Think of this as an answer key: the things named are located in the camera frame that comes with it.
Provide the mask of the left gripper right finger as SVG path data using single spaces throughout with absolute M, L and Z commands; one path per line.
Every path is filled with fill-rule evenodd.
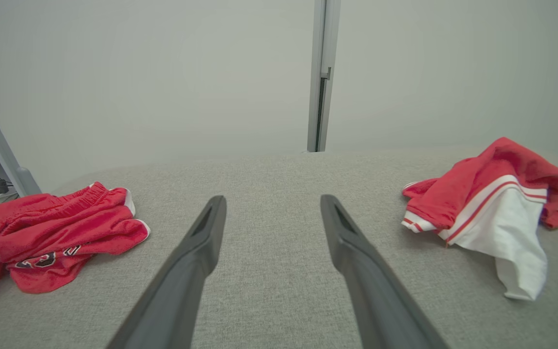
M 347 284 L 365 349 L 446 349 L 434 325 L 337 197 L 320 198 L 334 267 Z

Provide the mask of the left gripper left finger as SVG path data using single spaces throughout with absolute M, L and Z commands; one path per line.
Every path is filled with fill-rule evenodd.
M 109 349 L 188 349 L 204 281 L 217 266 L 227 201 L 211 197 L 108 344 Z

